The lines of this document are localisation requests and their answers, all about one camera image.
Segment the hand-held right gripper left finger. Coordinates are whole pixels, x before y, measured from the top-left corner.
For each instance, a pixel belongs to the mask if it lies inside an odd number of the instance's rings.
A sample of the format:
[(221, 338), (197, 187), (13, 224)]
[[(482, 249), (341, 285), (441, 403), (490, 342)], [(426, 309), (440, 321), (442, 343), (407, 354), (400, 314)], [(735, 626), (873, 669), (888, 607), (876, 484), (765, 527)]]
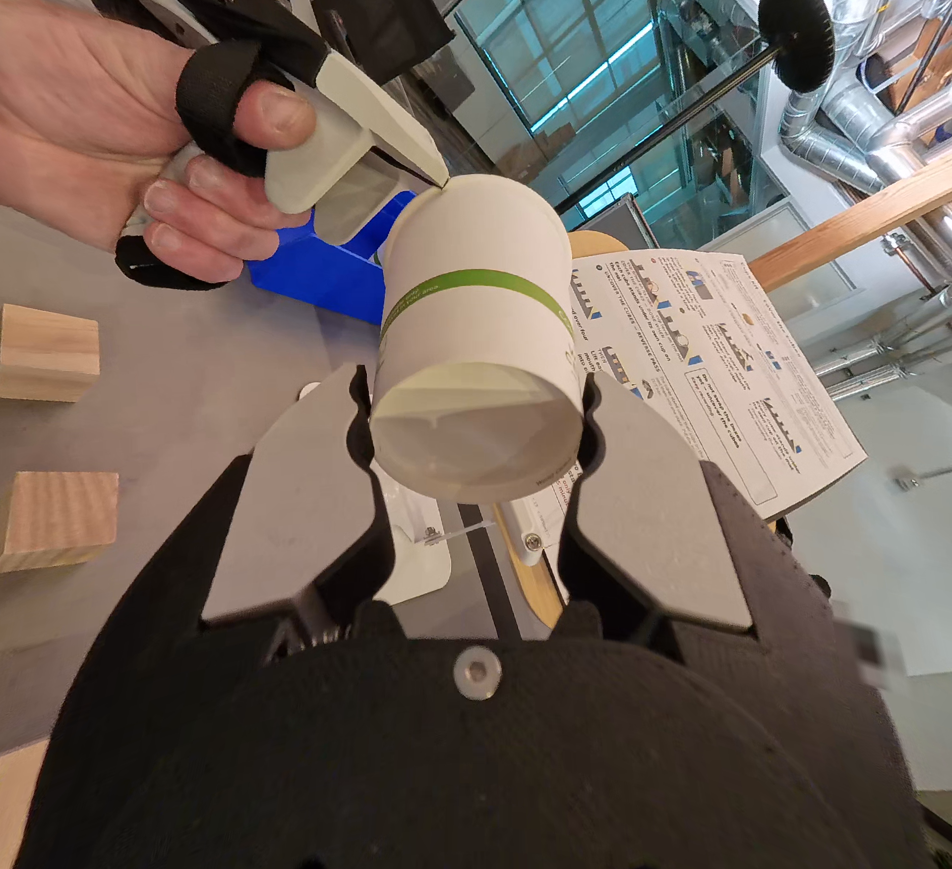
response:
[(204, 624), (278, 616), (344, 632), (380, 591), (396, 556), (369, 410), (366, 368), (346, 363), (254, 447)]

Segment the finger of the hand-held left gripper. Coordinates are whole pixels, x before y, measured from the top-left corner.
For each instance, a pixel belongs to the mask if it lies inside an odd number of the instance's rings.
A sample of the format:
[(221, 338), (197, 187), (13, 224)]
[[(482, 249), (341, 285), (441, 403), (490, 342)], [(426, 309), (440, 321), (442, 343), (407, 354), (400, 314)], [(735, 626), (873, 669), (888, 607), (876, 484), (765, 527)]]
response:
[(312, 83), (291, 79), (313, 108), (316, 128), (295, 149), (268, 151), (265, 190), (276, 208), (284, 213), (314, 209), (368, 153), (408, 173), (403, 190), (446, 185), (448, 168), (429, 132), (342, 54), (329, 53)]
[(366, 154), (316, 202), (315, 234), (327, 244), (347, 244), (406, 187), (408, 177), (381, 156)]

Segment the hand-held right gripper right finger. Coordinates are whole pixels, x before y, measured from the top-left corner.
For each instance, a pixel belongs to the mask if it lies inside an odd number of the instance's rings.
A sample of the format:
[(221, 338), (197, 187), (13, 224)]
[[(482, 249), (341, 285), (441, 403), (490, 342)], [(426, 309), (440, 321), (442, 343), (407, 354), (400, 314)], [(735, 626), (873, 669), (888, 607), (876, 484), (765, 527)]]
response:
[(703, 465), (681, 434), (605, 372), (587, 376), (578, 462), (557, 570), (603, 633), (662, 620), (730, 633), (753, 620)]

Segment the white paper cup green band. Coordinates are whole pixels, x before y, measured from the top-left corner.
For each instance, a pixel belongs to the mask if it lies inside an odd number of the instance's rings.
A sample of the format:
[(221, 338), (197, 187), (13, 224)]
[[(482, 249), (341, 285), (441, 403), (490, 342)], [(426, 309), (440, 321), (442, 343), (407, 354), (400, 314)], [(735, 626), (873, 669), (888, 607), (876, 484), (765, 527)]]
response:
[(372, 393), (375, 458), (442, 501), (494, 504), (576, 461), (582, 381), (573, 254), (526, 185), (470, 174), (411, 201), (388, 235)]

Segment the grey desk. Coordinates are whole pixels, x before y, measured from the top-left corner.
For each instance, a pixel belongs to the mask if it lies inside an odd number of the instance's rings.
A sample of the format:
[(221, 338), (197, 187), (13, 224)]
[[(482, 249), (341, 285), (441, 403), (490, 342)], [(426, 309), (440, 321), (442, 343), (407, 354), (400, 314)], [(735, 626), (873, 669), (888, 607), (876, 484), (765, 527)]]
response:
[(119, 476), (97, 558), (2, 574), (2, 753), (44, 739), (92, 641), (228, 463), (310, 382), (371, 365), (371, 325), (257, 290), (133, 284), (104, 252), (2, 209), (2, 302), (98, 322), (99, 380), (74, 404), (2, 400), (2, 492), (18, 471)]

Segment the person's left hand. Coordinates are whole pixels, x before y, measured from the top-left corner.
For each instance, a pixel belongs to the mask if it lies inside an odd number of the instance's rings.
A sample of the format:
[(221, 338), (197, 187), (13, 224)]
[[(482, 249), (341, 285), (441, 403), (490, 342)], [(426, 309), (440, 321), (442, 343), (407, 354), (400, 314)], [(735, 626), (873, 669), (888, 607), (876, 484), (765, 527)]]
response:
[(113, 252), (134, 209), (163, 263), (204, 282), (265, 260), (310, 211), (277, 209), (264, 181), (208, 154), (181, 182), (164, 167), (189, 142), (175, 91), (191, 51), (48, 0), (1, 0), (1, 202)]

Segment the blue plastic box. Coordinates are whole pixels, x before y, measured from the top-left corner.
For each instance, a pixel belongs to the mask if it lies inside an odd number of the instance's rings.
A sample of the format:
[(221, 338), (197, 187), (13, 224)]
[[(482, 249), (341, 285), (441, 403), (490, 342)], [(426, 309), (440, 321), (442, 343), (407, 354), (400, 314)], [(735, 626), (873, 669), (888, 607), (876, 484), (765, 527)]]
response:
[(246, 263), (251, 282), (258, 289), (380, 326), (387, 237), (415, 196), (409, 190), (399, 192), (342, 245), (319, 238), (313, 218), (298, 228), (280, 230), (280, 244), (271, 257)]

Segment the printed instruction sheet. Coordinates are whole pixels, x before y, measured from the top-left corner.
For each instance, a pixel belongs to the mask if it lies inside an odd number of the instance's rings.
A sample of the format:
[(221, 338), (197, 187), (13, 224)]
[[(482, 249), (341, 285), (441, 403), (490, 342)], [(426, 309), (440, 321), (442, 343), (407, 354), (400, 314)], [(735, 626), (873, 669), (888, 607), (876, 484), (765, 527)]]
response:
[(570, 285), (581, 373), (652, 407), (765, 521), (866, 460), (741, 256), (603, 253), (576, 259)]

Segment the light wooden block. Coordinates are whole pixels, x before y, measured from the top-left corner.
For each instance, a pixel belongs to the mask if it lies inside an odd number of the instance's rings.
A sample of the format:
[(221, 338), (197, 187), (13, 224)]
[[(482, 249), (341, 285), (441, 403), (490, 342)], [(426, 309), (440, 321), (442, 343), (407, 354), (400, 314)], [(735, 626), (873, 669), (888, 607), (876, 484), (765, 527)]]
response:
[(1, 397), (75, 403), (100, 377), (94, 320), (2, 305)]
[(85, 563), (115, 542), (120, 477), (20, 471), (1, 504), (1, 572)]

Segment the silver ceiling pipes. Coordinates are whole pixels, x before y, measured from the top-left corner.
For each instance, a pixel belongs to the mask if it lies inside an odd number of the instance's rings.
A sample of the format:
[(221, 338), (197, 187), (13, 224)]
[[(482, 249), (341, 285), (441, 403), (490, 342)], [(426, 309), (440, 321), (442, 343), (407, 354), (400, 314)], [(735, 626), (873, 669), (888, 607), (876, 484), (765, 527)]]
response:
[(869, 395), (950, 366), (951, 288), (911, 295), (870, 319), (873, 330), (812, 359), (835, 402)]

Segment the wooden beam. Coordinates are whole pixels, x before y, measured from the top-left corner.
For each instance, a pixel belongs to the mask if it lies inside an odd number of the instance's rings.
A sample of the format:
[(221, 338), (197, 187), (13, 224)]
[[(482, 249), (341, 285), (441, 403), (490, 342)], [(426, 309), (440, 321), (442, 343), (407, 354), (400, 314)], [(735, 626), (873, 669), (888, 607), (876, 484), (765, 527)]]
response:
[(853, 205), (748, 264), (765, 292), (836, 261), (951, 199), (951, 154), (927, 161), (908, 178)]

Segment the silver ventilation ducts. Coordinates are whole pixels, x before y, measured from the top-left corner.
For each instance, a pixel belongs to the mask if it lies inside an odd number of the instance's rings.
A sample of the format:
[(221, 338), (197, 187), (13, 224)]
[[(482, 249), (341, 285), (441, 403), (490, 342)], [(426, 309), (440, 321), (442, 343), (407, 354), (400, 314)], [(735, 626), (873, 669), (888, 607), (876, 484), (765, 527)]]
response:
[[(813, 90), (792, 90), (779, 122), (791, 156), (828, 179), (866, 195), (925, 166), (945, 143), (924, 137), (950, 123), (950, 79), (913, 103), (917, 90), (950, 38), (950, 0), (827, 0), (832, 62)], [(882, 101), (873, 74), (874, 55), (915, 17), (936, 9), (945, 15), (911, 79), (895, 103)]]

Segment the black disc on rod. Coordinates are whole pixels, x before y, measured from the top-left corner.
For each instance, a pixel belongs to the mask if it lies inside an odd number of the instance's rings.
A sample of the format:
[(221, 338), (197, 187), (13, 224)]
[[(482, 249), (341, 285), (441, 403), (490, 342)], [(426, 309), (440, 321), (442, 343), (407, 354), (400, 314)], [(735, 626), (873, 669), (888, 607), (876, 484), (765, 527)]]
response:
[(799, 93), (817, 90), (827, 82), (834, 67), (835, 36), (825, 0), (760, 0), (758, 28), (763, 46), (743, 66), (681, 104), (646, 138), (565, 196), (555, 206), (556, 213), (562, 215), (577, 207), (619, 171), (659, 147), (764, 67), (772, 66), (780, 81)]

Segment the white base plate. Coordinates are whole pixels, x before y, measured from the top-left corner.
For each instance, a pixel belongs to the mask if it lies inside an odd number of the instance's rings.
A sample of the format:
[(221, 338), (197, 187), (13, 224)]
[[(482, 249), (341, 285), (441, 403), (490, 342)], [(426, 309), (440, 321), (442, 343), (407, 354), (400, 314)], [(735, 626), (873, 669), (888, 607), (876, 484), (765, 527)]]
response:
[(442, 588), (451, 561), (436, 501), (400, 485), (377, 462), (359, 467), (349, 451), (353, 406), (337, 400), (332, 409), (344, 424), (321, 439), (331, 455), (308, 470), (298, 518), (306, 540), (316, 543), (318, 595), (341, 621), (371, 598), (393, 605)]

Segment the clear acrylic bracket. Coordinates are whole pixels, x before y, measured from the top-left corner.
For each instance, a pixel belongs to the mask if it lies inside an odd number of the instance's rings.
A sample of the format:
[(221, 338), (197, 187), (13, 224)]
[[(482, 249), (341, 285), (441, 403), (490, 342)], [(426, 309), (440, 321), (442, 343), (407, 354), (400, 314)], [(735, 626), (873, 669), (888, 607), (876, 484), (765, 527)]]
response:
[(459, 528), (458, 530), (453, 530), (449, 532), (438, 532), (434, 528), (428, 528), (426, 530), (425, 536), (422, 538), (422, 540), (420, 540), (419, 543), (422, 543), (423, 545), (426, 545), (426, 546), (431, 546), (431, 545), (435, 545), (435, 544), (439, 544), (443, 542), (448, 542), (451, 539), (459, 538), (473, 531), (477, 531), (480, 529), (488, 529), (495, 524), (496, 523), (494, 521), (480, 520), (470, 525), (464, 525), (462, 528)]

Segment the glass window wall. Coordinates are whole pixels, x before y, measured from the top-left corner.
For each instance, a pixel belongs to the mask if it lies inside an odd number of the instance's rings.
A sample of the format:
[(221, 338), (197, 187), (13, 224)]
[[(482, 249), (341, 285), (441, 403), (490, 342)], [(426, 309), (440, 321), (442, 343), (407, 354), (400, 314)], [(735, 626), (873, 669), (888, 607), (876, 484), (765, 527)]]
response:
[(569, 228), (627, 194), (657, 218), (728, 181), (745, 198), (750, 146), (739, 123), (757, 101), (756, 77), (583, 191), (757, 54), (755, 14), (737, 0), (463, 0), (454, 24), (502, 108), (479, 146), (500, 173), (564, 207)]

